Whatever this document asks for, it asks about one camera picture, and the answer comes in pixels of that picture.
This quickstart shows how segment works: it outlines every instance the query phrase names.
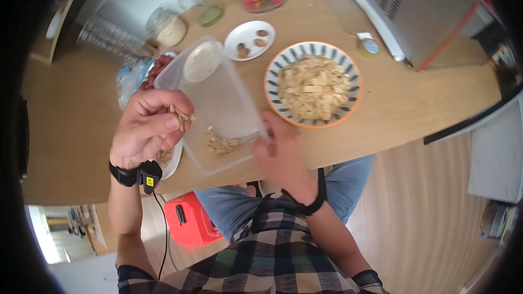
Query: clear plastic container lid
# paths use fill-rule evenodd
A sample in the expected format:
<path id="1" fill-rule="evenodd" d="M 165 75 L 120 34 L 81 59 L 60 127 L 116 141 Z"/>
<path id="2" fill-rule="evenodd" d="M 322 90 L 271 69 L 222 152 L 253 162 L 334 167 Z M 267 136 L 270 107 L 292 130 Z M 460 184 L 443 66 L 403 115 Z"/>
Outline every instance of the clear plastic container lid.
<path id="1" fill-rule="evenodd" d="M 155 88 L 182 90 L 194 105 L 193 121 L 184 137 L 184 148 L 204 175 L 228 169 L 252 156 L 258 136 L 268 139 L 233 63 L 223 54 L 222 44 L 212 36 L 193 42 L 154 80 Z M 235 151 L 216 156 L 209 148 L 206 130 L 225 140 L 239 139 Z"/>

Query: wrist strap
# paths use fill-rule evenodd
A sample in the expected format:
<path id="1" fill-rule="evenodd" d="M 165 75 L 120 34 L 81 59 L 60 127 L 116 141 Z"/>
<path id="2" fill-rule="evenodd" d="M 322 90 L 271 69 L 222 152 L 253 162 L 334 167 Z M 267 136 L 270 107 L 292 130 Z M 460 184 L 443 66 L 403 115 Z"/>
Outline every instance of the wrist strap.
<path id="1" fill-rule="evenodd" d="M 327 187 L 325 186 L 325 170 L 318 168 L 318 195 L 314 202 L 309 206 L 305 206 L 302 203 L 298 203 L 287 191 L 282 190 L 282 193 L 287 195 L 297 204 L 297 211 L 304 216 L 311 216 L 317 212 L 323 205 L 323 202 L 327 200 Z"/>
<path id="2" fill-rule="evenodd" d="M 114 176 L 116 181 L 123 186 L 131 187 L 136 184 L 136 172 L 138 168 L 125 171 L 120 167 L 115 167 L 109 161 L 109 171 Z"/>
<path id="3" fill-rule="evenodd" d="M 134 184 L 143 184 L 143 192 L 146 194 L 153 193 L 162 179 L 162 168 L 154 160 L 145 161 L 135 169 L 128 171 L 113 166 L 109 161 L 109 171 L 116 181 L 123 186 L 131 187 Z"/>

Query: hand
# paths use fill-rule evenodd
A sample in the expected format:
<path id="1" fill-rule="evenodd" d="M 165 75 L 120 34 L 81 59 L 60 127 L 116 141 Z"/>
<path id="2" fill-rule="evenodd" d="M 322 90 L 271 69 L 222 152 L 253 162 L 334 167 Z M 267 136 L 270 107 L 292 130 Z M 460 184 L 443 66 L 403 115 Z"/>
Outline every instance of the hand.
<path id="1" fill-rule="evenodd" d="M 178 116 L 169 112 L 171 105 L 187 115 L 194 113 L 193 104 L 179 90 L 154 89 L 131 96 L 112 139 L 109 159 L 114 166 L 136 168 L 181 140 L 184 133 Z M 185 121 L 184 128 L 190 126 L 191 121 Z"/>
<path id="2" fill-rule="evenodd" d="M 293 126 L 271 112 L 262 112 L 269 128 L 269 144 L 258 138 L 253 156 L 265 177 L 308 206 L 317 197 L 318 182 L 309 172 L 301 151 L 301 138 Z"/>

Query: kitchen counter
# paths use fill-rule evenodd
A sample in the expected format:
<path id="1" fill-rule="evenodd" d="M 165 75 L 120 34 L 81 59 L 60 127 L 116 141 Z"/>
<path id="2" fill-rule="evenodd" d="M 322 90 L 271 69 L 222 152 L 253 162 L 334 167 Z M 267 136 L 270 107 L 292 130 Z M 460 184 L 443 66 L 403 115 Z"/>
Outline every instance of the kitchen counter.
<path id="1" fill-rule="evenodd" d="M 323 129 L 299 128 L 310 168 L 422 138 L 500 100 L 496 77 L 488 66 L 416 73 L 394 61 L 379 39 L 381 55 L 374 59 L 363 57 L 357 51 L 356 37 L 347 30 L 371 32 L 375 38 L 378 35 L 353 2 L 352 18 L 347 20 L 337 17 L 328 0 L 289 0 L 273 12 L 258 15 L 245 12 L 238 0 L 227 1 L 222 20 L 205 29 L 191 24 L 188 35 L 174 51 L 180 52 L 204 34 L 224 41 L 233 28 L 247 21 L 271 23 L 277 32 L 271 48 L 254 60 L 235 63 L 259 109 L 269 109 L 263 83 L 267 65 L 279 51 L 296 42 L 331 43 L 348 53 L 360 71 L 361 102 L 346 121 Z M 108 152 L 121 116 L 114 81 L 118 68 L 103 54 L 78 46 L 51 66 L 28 61 L 23 85 L 31 137 L 29 178 L 22 186 L 26 204 L 107 201 Z M 261 178 L 252 160 L 203 178 L 184 153 L 176 172 L 156 191 L 184 193 Z"/>

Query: shelf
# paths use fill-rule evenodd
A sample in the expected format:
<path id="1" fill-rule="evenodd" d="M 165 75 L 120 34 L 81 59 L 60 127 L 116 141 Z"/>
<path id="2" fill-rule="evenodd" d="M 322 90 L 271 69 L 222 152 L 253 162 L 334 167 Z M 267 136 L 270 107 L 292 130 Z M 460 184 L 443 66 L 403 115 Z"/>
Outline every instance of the shelf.
<path id="1" fill-rule="evenodd" d="M 49 23 L 53 19 L 56 11 L 49 11 L 42 21 L 42 26 L 38 31 L 35 42 L 29 56 L 41 62 L 51 64 L 56 53 L 56 48 L 59 46 L 63 35 L 74 24 L 76 16 L 82 8 L 85 0 L 67 0 L 62 10 L 62 18 L 58 23 L 56 34 L 53 39 L 46 39 L 45 34 L 49 27 Z"/>

